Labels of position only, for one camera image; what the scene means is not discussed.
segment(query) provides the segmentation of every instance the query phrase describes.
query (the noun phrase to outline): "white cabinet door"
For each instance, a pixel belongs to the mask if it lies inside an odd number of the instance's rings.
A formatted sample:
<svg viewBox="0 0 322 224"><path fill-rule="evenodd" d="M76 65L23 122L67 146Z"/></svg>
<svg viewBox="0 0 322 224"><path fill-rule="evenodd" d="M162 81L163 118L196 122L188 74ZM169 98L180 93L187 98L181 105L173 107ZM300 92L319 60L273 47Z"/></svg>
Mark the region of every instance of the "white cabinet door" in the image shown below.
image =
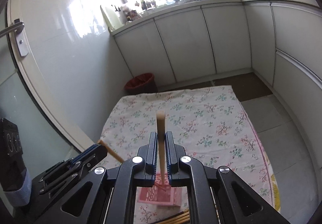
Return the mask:
<svg viewBox="0 0 322 224"><path fill-rule="evenodd" d="M270 2L245 5L252 50L252 68L273 85L275 31Z"/></svg>
<svg viewBox="0 0 322 224"><path fill-rule="evenodd" d="M250 68L251 48L244 6L203 6L217 73Z"/></svg>
<svg viewBox="0 0 322 224"><path fill-rule="evenodd" d="M175 83L173 71L154 21L115 36L133 76L153 73L157 86Z"/></svg>
<svg viewBox="0 0 322 224"><path fill-rule="evenodd" d="M215 61L202 11L189 11L156 18L177 81L215 74Z"/></svg>
<svg viewBox="0 0 322 224"><path fill-rule="evenodd" d="M276 47L322 79L322 11L309 6L272 3Z"/></svg>
<svg viewBox="0 0 322 224"><path fill-rule="evenodd" d="M292 109L322 167L322 83L298 61L277 51L274 89Z"/></svg>

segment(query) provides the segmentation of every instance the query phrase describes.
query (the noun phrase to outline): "pink basket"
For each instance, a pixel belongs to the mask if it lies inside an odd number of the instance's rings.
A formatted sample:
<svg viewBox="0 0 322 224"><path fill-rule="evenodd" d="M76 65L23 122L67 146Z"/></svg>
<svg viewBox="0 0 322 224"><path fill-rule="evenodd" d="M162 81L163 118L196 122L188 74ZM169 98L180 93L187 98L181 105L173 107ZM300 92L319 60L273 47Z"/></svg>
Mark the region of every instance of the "pink basket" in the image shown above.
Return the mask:
<svg viewBox="0 0 322 224"><path fill-rule="evenodd" d="M161 183L161 175L157 173L156 183L159 186L152 188L141 188L138 202L146 204L156 204L160 206L181 206L182 188L173 188L169 185L168 176L165 175L165 183Z"/></svg>

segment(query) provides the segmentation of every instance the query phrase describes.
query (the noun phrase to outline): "red trash can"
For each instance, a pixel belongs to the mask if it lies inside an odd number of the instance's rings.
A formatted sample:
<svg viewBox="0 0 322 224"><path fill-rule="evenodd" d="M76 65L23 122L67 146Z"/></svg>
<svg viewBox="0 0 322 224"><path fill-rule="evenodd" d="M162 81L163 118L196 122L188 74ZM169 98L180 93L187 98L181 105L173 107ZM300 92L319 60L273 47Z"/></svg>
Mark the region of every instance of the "red trash can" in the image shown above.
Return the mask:
<svg viewBox="0 0 322 224"><path fill-rule="evenodd" d="M125 84L124 89L131 95L158 92L152 73L144 73L132 78Z"/></svg>

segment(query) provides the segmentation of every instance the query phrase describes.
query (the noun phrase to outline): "floral tablecloth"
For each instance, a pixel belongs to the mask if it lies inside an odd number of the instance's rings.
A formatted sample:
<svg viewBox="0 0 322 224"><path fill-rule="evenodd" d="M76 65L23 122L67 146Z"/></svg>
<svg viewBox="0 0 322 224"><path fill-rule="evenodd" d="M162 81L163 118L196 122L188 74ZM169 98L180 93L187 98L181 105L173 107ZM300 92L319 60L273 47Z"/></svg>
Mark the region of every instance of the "floral tablecloth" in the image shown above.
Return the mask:
<svg viewBox="0 0 322 224"><path fill-rule="evenodd" d="M106 121L101 139L123 159L136 156L139 147L149 143L150 132L157 131L157 110L165 111L166 131L172 131L175 144L184 146L187 155L209 167L230 167L280 209L272 167L231 86L122 97ZM120 163L108 155L99 165L109 169ZM134 223L152 223L187 208L184 188L181 207L137 202Z"/></svg>

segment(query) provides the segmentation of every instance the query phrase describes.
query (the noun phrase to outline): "round metal pivot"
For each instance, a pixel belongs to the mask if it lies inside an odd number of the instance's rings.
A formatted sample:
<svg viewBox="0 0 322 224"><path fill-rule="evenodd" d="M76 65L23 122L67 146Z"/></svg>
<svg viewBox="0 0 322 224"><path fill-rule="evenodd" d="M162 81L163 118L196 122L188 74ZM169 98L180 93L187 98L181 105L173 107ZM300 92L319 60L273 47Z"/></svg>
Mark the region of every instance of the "round metal pivot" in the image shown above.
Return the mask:
<svg viewBox="0 0 322 224"><path fill-rule="evenodd" d="M134 163L141 163L143 161L143 158L141 158L140 156L136 156L132 159L132 161Z"/></svg>
<svg viewBox="0 0 322 224"><path fill-rule="evenodd" d="M95 172L95 174L97 174L97 175L104 173L104 171L105 171L105 170L104 170L104 168L102 168L102 167L98 167L98 168L94 169L94 172Z"/></svg>
<svg viewBox="0 0 322 224"><path fill-rule="evenodd" d="M228 168L227 166L221 166L221 167L219 168L219 171L220 171L221 173L226 174L226 173L228 173L228 172L229 172L229 168Z"/></svg>
<svg viewBox="0 0 322 224"><path fill-rule="evenodd" d="M191 157L189 156L182 156L181 157L181 161L184 163L190 162L191 161Z"/></svg>

